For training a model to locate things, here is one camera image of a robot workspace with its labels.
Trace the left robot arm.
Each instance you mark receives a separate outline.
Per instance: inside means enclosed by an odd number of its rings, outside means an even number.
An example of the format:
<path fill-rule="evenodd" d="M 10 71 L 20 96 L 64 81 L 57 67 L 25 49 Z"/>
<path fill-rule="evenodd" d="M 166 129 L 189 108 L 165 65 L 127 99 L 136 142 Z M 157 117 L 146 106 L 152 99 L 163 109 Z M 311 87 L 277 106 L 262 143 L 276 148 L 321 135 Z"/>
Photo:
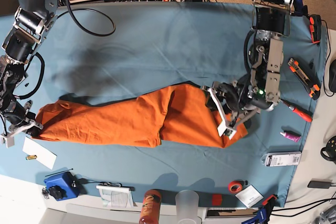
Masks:
<path fill-rule="evenodd" d="M 290 11 L 294 0 L 253 0 L 253 17 L 244 41 L 246 74 L 232 83 L 203 86 L 206 105 L 219 112 L 219 136 L 232 139 L 238 126 L 261 111 L 272 111 L 280 102 L 280 68 L 283 37 L 290 33 Z"/>

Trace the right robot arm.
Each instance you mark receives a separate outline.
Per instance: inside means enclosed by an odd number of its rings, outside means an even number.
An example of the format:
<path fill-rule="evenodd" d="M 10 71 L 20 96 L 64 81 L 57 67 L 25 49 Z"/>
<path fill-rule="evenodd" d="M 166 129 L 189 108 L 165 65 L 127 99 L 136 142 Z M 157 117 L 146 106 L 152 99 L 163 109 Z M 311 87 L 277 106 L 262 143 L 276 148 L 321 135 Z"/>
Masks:
<path fill-rule="evenodd" d="M 30 97 L 39 89 L 45 71 L 45 62 L 38 49 L 45 41 L 57 19 L 59 0 L 18 0 L 13 27 L 5 38 L 1 56 L 1 120 L 4 126 L 1 144 L 11 147 L 14 137 L 24 132 L 36 135 L 43 125 L 36 122 L 30 111 Z M 14 90 L 27 77 L 28 67 L 34 57 L 40 60 L 40 74 L 34 89 L 25 95 L 15 95 Z"/>

